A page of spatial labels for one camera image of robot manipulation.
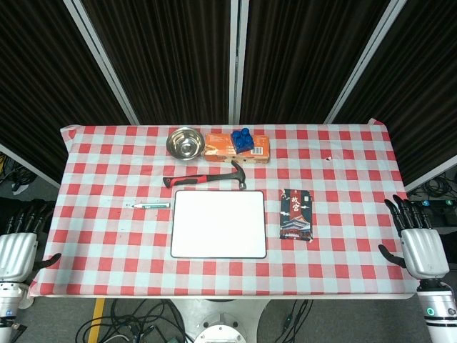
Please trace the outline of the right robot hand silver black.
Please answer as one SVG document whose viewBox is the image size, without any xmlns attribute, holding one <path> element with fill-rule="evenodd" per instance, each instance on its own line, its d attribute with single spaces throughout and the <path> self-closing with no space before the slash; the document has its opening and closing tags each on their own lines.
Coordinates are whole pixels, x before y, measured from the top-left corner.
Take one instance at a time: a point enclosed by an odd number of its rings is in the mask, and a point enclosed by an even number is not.
<svg viewBox="0 0 457 343">
<path fill-rule="evenodd" d="M 440 234 L 432 227 L 427 214 L 413 202 L 393 195 L 385 199 L 401 243 L 402 257 L 380 244 L 378 250 L 392 264 L 404 268 L 417 280 L 440 279 L 450 269 Z"/>
</svg>

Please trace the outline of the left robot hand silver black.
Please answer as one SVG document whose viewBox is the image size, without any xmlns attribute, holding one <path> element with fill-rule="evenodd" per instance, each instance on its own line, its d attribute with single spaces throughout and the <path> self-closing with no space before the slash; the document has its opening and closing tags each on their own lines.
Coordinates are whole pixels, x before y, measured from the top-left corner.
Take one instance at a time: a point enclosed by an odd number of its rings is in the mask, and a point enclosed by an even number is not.
<svg viewBox="0 0 457 343">
<path fill-rule="evenodd" d="M 30 282 L 40 269 L 57 263 L 61 253 L 44 259 L 54 202 L 1 199 L 1 281 Z"/>
</svg>

